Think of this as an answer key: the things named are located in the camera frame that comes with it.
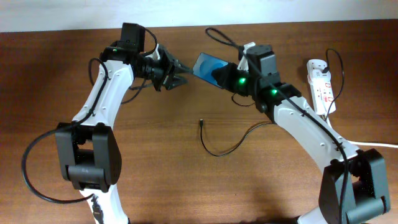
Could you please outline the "blue screen Galaxy smartphone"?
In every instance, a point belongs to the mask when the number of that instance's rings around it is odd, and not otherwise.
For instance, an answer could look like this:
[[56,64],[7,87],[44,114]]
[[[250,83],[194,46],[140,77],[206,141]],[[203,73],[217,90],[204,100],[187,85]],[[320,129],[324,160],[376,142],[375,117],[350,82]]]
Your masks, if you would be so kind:
[[206,53],[201,53],[193,66],[194,76],[221,88],[212,76],[212,71],[226,66],[228,62]]

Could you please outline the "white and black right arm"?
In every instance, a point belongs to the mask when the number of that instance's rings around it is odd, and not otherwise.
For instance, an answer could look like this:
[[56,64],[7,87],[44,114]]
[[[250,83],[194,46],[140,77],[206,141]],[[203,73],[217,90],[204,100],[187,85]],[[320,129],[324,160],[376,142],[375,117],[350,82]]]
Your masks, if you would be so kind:
[[348,142],[315,114],[298,89],[281,82],[270,46],[255,45],[242,57],[247,70],[228,63],[211,72],[217,85],[251,96],[256,108],[293,136],[323,174],[318,207],[292,223],[356,224],[387,213],[391,201],[382,155]]

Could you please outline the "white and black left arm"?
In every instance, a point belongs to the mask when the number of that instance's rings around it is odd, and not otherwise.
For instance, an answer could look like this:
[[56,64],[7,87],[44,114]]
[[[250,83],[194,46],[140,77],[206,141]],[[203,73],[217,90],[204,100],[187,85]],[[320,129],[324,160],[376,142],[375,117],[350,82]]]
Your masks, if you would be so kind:
[[187,83],[191,70],[156,43],[144,50],[149,30],[124,23],[119,40],[96,61],[98,76],[82,109],[71,123],[59,123],[55,140],[62,176],[88,202],[96,223],[129,223],[118,194],[122,157],[113,133],[124,95],[136,78],[151,81],[155,91]]

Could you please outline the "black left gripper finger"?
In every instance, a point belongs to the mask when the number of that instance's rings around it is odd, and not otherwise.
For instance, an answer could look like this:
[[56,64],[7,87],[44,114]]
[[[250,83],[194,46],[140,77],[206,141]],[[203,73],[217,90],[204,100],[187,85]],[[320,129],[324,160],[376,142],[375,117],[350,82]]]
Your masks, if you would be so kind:
[[174,65],[175,65],[174,73],[193,74],[193,70],[190,67],[184,65],[181,61],[177,59],[174,60]]
[[187,83],[188,80],[185,77],[180,75],[168,75],[164,80],[164,87],[166,90],[172,90]]

